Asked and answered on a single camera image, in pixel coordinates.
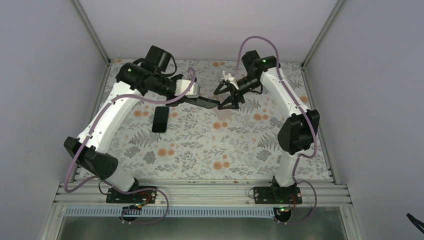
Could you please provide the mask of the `beige phone case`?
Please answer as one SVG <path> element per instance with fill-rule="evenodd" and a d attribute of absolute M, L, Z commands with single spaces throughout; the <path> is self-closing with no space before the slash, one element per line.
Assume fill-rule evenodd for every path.
<path fill-rule="evenodd" d="M 224 121 L 224 120 L 228 119 L 233 114 L 233 111 L 230 110 L 230 109 L 214 108 L 213 111 L 220 121 Z"/>

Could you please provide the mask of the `black phone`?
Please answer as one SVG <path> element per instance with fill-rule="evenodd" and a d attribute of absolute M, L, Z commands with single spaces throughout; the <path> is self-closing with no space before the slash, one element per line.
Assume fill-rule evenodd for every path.
<path fill-rule="evenodd" d="M 188 97 L 187 99 L 184 100 L 184 102 L 191 104 L 191 105 L 194 105 L 194 106 L 197 106 L 197 107 L 202 107 L 202 108 L 205 108 L 205 109 L 213 109 L 213 108 L 218 107 L 221 104 L 221 102 L 219 100 L 214 100 L 214 99 L 206 98 L 206 97 L 203 97 L 203 96 L 199 96 L 199 97 L 196 97 L 196 98 Z"/>

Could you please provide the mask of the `black smartphone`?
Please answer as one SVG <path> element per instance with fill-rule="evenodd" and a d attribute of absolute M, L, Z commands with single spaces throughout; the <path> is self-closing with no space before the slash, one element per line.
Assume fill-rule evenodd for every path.
<path fill-rule="evenodd" d="M 167 131 L 169 107 L 157 106 L 154 111 L 152 129 L 153 133 L 165 133 Z"/>

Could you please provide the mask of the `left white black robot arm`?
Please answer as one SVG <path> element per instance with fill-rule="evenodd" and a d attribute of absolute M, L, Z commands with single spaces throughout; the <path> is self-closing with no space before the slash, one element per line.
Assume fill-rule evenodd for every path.
<path fill-rule="evenodd" d="M 166 73 L 174 56 L 152 45 L 144 58 L 125 63 L 116 75 L 112 90 L 88 126 L 77 136 L 68 137 L 64 147 L 72 157 L 66 173 L 64 190 L 72 193 L 84 185 L 85 179 L 69 188 L 71 174 L 76 165 L 82 166 L 119 192 L 124 201 L 131 203 L 139 197 L 138 180 L 126 173 L 117 158 L 107 153 L 119 126 L 138 101 L 166 105 L 186 97 L 196 85 L 196 71 L 188 68 L 189 79 L 173 80 Z"/>

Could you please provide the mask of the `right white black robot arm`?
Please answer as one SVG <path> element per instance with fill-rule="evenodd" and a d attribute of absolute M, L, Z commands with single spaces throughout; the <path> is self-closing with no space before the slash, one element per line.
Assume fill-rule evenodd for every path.
<path fill-rule="evenodd" d="M 229 95 L 217 108 L 239 109 L 239 104 L 245 103 L 246 93 L 259 87 L 269 91 L 285 119 L 276 135 L 285 156 L 272 179 L 270 191 L 272 200 L 282 204 L 289 199 L 290 190 L 296 188 L 295 169 L 300 157 L 305 157 L 311 146 L 317 146 L 320 114 L 308 108 L 296 96 L 275 56 L 260 57 L 257 51 L 252 50 L 246 52 L 241 61 L 246 70 L 245 77 L 235 79 L 231 73 L 222 72 L 222 78 L 213 93 Z"/>

